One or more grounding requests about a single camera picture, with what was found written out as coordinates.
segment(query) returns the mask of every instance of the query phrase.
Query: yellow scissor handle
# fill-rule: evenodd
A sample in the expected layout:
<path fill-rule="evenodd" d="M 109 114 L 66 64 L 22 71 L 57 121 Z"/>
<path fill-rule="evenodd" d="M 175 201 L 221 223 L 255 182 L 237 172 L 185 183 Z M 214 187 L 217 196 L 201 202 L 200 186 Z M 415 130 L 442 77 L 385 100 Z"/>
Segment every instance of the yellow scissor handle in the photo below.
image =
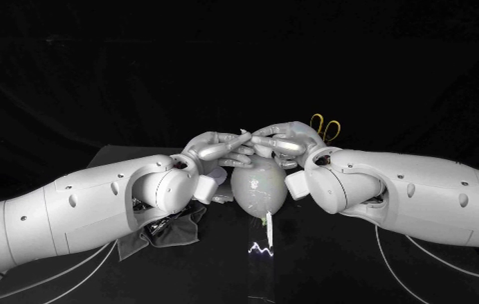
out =
<path fill-rule="evenodd" d="M 312 114 L 311 115 L 311 120 L 314 119 L 314 117 L 318 117 L 318 129 L 317 129 L 317 134 L 320 135 L 321 133 L 321 124 L 324 122 L 324 118 L 321 117 L 321 114 Z M 328 125 L 334 123 L 337 125 L 337 133 L 335 135 L 331 137 L 331 139 L 328 139 L 325 142 L 328 141 L 333 141 L 338 135 L 338 132 L 341 131 L 341 125 L 338 124 L 338 122 L 335 120 L 330 120 L 327 125 L 325 125 L 325 128 L 324 128 L 324 132 L 321 133 L 321 140 L 324 141 L 324 138 L 325 138 L 325 132 L 327 132 L 327 128 L 328 128 Z"/>

